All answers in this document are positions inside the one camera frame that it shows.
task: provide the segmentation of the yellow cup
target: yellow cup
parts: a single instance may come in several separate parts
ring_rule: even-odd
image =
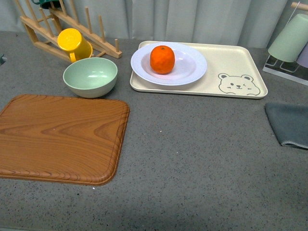
[[[58,45],[73,63],[80,59],[90,58],[93,53],[91,44],[74,28],[65,29],[59,34]]]

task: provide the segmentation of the bear face drawing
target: bear face drawing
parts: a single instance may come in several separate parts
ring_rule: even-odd
[[[253,83],[253,78],[249,75],[229,76],[221,73],[219,89],[226,94],[234,95],[259,95],[260,89]]]

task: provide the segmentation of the wooden cutting board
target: wooden cutting board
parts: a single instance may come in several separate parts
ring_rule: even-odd
[[[106,184],[128,116],[119,100],[16,96],[0,113],[0,177]]]

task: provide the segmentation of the dark green cup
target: dark green cup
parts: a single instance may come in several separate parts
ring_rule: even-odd
[[[53,2],[55,8],[61,7],[59,0],[39,0],[38,2],[34,2],[34,0],[31,1],[36,5],[40,5],[43,9],[48,9],[51,7],[51,2]]]

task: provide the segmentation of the white plate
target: white plate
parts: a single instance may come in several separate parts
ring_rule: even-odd
[[[169,74],[160,75],[150,66],[150,54],[156,46],[169,46],[175,55],[175,64]],[[196,49],[175,43],[156,42],[138,49],[130,60],[133,71],[141,78],[155,84],[178,86],[189,84],[200,79],[206,72],[205,57]]]

